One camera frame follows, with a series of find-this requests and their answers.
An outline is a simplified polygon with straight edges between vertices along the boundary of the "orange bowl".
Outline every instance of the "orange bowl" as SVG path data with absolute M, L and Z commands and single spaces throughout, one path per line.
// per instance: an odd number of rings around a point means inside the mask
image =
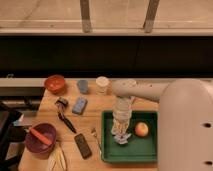
M 44 82 L 44 87 L 51 93 L 59 93 L 65 88 L 65 79 L 62 75 L 49 76 Z

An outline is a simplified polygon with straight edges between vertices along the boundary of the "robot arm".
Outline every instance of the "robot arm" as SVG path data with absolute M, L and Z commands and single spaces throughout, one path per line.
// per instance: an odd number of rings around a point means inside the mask
M 112 91 L 117 97 L 141 97 L 154 102 L 159 102 L 160 96 L 169 83 L 140 83 L 133 79 L 117 80 L 112 85 Z
M 115 115 L 131 96 L 159 102 L 159 171 L 212 170 L 212 82 L 178 79 L 171 83 L 137 84 L 134 80 L 118 80 L 112 90 L 117 96 Z

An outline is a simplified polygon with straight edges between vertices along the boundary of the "wooden tabletop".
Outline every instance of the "wooden tabletop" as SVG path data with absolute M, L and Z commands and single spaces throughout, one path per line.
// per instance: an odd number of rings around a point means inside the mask
M 98 145 L 91 135 L 91 127 L 96 128 L 98 139 L 101 140 L 101 113 L 103 110 L 112 110 L 115 101 L 115 96 L 111 93 L 109 86 L 107 95 L 97 93 L 94 80 L 89 80 L 89 94 L 82 95 L 76 86 L 75 80 L 67 80 L 67 91 L 63 94 L 53 95 L 45 91 L 37 116 L 34 120 L 34 125 L 42 122 L 48 122 L 56 127 L 58 140 L 61 148 L 64 151 L 67 168 L 70 171 L 157 171 L 157 164 L 109 164 L 101 160 Z M 71 109 L 77 97 L 85 97 L 88 104 L 82 116 L 72 114 Z M 57 117 L 57 108 L 55 101 L 58 97 L 66 98 L 69 101 L 69 106 L 65 115 L 72 121 L 78 133 L 83 133 L 92 150 L 92 156 L 86 160 L 81 157 L 81 154 L 74 142 L 74 134 L 65 124 Z M 144 99 L 136 98 L 133 104 L 133 110 L 157 110 L 158 104 Z M 47 160 L 35 158 L 26 148 L 19 164 L 21 171 L 44 171 L 46 170 Z

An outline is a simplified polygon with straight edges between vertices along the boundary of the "black phone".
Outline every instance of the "black phone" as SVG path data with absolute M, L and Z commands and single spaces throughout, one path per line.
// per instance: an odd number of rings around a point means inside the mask
M 83 134 L 76 135 L 74 137 L 74 140 L 78 146 L 78 149 L 81 152 L 81 156 L 83 157 L 83 159 L 86 159 L 92 155 L 92 151 L 89 145 L 87 144 L 87 141 Z

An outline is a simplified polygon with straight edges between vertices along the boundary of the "paper cup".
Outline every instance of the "paper cup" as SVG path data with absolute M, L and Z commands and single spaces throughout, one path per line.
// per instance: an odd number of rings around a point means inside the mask
M 107 94 L 107 89 L 109 86 L 109 79 L 107 77 L 98 77 L 96 79 L 96 84 L 97 84 L 97 92 L 99 94 Z

